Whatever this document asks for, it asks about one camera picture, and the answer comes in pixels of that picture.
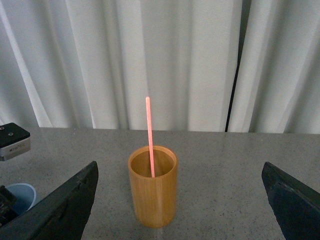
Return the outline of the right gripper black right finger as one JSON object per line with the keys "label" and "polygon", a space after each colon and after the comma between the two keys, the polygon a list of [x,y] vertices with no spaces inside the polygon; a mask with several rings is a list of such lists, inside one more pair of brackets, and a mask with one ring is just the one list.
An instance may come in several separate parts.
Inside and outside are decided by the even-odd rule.
{"label": "right gripper black right finger", "polygon": [[265,162],[261,178],[271,206],[287,240],[320,238],[320,193]]}

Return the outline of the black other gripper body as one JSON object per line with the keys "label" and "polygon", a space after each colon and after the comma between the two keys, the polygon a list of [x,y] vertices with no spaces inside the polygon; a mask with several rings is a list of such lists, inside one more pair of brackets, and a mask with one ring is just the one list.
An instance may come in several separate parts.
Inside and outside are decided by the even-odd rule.
{"label": "black other gripper body", "polygon": [[18,214],[13,209],[17,198],[12,194],[4,185],[0,186],[0,226],[4,226],[7,223],[18,217]]}

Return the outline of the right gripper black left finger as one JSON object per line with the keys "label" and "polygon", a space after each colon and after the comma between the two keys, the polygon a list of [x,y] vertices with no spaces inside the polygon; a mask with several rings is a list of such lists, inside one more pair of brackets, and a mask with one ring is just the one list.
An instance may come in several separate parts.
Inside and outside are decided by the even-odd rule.
{"label": "right gripper black left finger", "polygon": [[30,210],[0,228],[2,240],[80,240],[99,178],[92,161]]}

